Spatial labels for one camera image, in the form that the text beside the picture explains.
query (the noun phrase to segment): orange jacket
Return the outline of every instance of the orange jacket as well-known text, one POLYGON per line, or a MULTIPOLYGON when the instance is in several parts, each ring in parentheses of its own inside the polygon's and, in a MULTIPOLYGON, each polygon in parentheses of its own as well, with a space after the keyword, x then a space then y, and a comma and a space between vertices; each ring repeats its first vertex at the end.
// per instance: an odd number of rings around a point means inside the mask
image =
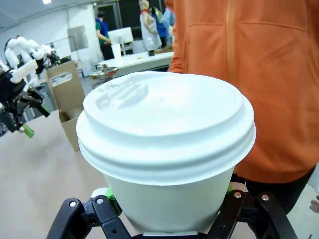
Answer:
POLYGON ((212 76, 252 103, 256 143, 239 176, 285 183, 319 161, 319 0, 166 0, 170 71, 212 76))

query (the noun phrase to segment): silver screw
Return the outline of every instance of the silver screw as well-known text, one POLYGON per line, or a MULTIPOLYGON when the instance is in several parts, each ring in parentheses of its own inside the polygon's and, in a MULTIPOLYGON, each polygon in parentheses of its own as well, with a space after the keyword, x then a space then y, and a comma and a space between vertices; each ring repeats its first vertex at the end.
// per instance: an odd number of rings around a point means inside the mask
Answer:
POLYGON ((103 202, 103 199, 102 198, 99 198, 98 200, 96 200, 96 203, 97 204, 101 204, 103 202))
POLYGON ((74 207, 76 205, 76 202, 72 201, 72 202, 70 202, 69 205, 70 205, 70 207, 74 207))
POLYGON ((264 200, 264 201, 268 201, 269 200, 269 197, 268 197, 268 195, 263 195, 263 196, 261 196, 261 198, 262 198, 262 200, 264 200))
POLYGON ((240 193, 240 192, 236 192, 236 193, 234 194, 234 196, 235 196, 235 198, 241 198, 241 193, 240 193))

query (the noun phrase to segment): cardboard box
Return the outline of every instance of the cardboard box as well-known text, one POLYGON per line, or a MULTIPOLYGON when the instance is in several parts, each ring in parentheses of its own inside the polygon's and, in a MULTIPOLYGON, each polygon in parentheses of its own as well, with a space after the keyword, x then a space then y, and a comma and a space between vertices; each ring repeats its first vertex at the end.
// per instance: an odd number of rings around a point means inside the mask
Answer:
POLYGON ((59 118, 64 132, 74 151, 78 151, 76 123, 83 111, 85 95, 74 61, 48 69, 46 80, 59 109, 59 118))

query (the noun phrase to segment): white plastic lid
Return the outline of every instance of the white plastic lid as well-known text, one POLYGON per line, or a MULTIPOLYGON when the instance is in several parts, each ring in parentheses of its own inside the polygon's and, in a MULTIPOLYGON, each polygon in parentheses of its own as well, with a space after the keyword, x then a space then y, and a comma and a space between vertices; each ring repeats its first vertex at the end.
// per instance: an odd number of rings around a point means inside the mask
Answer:
POLYGON ((207 76, 132 73, 97 87, 83 104, 76 130, 85 159, 138 184, 213 177, 240 162, 256 138, 249 101, 207 76))

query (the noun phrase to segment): black pants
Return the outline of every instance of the black pants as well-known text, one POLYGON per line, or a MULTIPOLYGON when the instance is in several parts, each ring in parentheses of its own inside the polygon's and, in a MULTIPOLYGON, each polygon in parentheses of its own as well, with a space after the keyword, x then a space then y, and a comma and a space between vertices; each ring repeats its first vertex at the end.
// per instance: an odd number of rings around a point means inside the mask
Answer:
POLYGON ((162 48, 166 47, 166 36, 160 37, 160 41, 161 41, 161 47, 162 48))
POLYGON ((277 197, 285 213, 288 214, 296 204, 314 170, 315 167, 302 178, 289 183, 258 183, 238 177, 236 174, 233 174, 231 181, 240 183, 246 182, 248 192, 253 196, 265 192, 273 193, 277 197))
POLYGON ((114 58, 112 47, 110 44, 100 44, 100 48, 101 48, 104 60, 110 60, 114 58))

